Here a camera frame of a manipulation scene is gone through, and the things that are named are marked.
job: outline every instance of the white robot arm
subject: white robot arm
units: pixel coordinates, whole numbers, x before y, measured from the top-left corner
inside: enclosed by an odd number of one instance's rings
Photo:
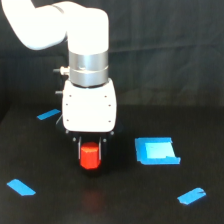
[[[1,0],[4,13],[20,41],[31,50],[42,50],[68,40],[69,67],[63,90],[62,117],[66,133],[101,133],[99,155],[88,154],[86,169],[97,168],[101,143],[113,133],[117,102],[108,78],[109,21],[107,14],[74,2],[35,8],[31,0]],[[79,159],[81,150],[79,137]]]
[[[102,10],[69,1],[39,8],[31,0],[1,1],[17,37],[32,50],[57,45],[66,35],[73,53],[88,55],[108,50],[108,17]]]

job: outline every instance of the blue tape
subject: blue tape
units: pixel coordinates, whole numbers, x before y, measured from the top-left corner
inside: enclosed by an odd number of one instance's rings
[[[144,143],[173,143],[171,138],[138,138],[139,141]]]
[[[14,191],[19,193],[21,196],[34,195],[36,193],[31,188],[27,187],[24,183],[17,179],[10,181],[9,183],[7,183],[7,185],[11,187]]]
[[[181,158],[166,157],[164,159],[143,159],[141,163],[144,165],[177,165],[180,164]]]
[[[194,201],[197,201],[198,199],[204,197],[206,193],[204,192],[203,189],[201,188],[195,188],[192,191],[189,191],[188,193],[178,197],[177,199],[179,200],[180,203],[189,205]]]
[[[51,117],[51,116],[53,116],[55,114],[58,114],[60,112],[61,112],[60,110],[54,109],[54,110],[51,110],[51,111],[49,111],[47,113],[44,113],[44,114],[41,114],[41,115],[37,116],[37,118],[40,119],[40,120],[44,120],[44,119],[46,119],[48,117]]]
[[[158,153],[159,158],[155,158],[155,153],[153,155],[154,158],[148,158],[148,155],[150,153],[147,152],[146,144],[149,143],[172,143],[171,138],[138,138],[135,139],[135,148],[136,148],[136,155],[137,155],[137,161],[141,162],[144,165],[166,165],[166,164],[180,164],[181,158],[175,157],[175,154],[173,152],[172,145],[167,147],[167,144],[162,144],[161,147],[165,146],[165,152]]]

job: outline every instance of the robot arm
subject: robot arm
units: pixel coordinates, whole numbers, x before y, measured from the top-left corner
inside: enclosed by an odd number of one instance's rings
[[[55,7],[35,8],[30,0],[2,0],[2,7],[15,34],[29,49],[42,50],[65,38],[63,14]]]
[[[102,10],[69,1],[39,8],[31,0],[1,1],[12,29],[29,49],[57,45],[67,35],[73,53],[89,55],[108,50],[108,17]]]

